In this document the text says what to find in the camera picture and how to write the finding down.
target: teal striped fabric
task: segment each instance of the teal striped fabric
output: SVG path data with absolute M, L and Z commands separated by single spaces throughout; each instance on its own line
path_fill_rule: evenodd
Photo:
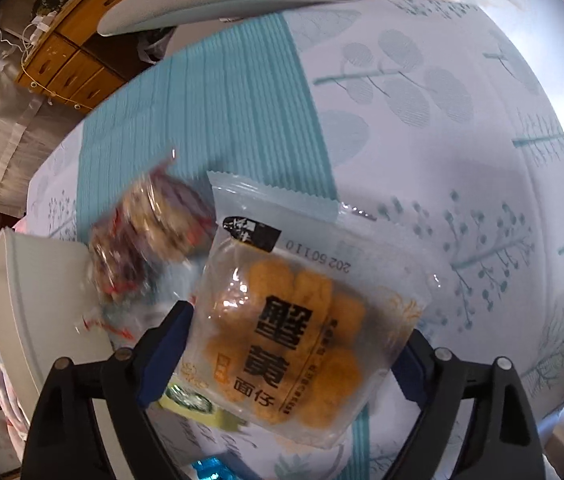
M 336 480 L 368 480 L 370 472 L 370 443 L 368 427 L 368 405 L 355 419 L 353 430 L 353 452 L 347 466 Z
M 280 14 L 248 20 L 143 73 L 84 122 L 78 239 L 129 183 L 177 149 L 173 173 L 207 170 L 337 198 L 315 106 Z

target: beige container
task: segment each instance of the beige container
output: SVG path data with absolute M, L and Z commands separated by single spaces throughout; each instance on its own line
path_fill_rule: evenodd
M 57 358 L 80 364 L 112 354 L 104 332 L 75 328 L 98 304 L 88 262 L 78 242 L 0 232 L 0 353 L 28 420 Z

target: clear plastic wrapper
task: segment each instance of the clear plastic wrapper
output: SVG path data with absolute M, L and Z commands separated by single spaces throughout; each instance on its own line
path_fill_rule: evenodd
M 197 192 L 167 174 L 172 158 L 142 175 L 91 230 L 91 278 L 103 303 L 135 301 L 163 266 L 207 251 L 215 221 Z
M 337 215 L 306 213 L 312 202 L 328 213 L 322 199 L 293 194 L 301 206 L 292 208 L 280 190 L 210 177 L 220 228 L 177 379 L 245 420 L 328 449 L 431 301 L 421 247 L 399 226 L 380 240 Z

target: wooden dresser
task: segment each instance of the wooden dresser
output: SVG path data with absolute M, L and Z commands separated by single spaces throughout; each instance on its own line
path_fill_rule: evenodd
M 16 82 L 85 113 L 150 67 L 137 35 L 101 37 L 100 18 L 121 0 L 70 0 L 24 63 Z

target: printed date 20250110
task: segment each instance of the printed date 20250110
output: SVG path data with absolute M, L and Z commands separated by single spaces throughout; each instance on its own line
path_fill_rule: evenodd
M 286 249 L 292 253 L 303 256 L 307 260 L 312 262 L 317 262 L 322 265 L 328 265 L 331 269 L 340 270 L 348 274 L 351 268 L 351 264 L 339 260 L 338 258 L 333 258 L 328 256 L 326 253 L 321 253 L 320 251 L 313 250 L 303 244 L 297 243 L 293 240 L 286 241 Z

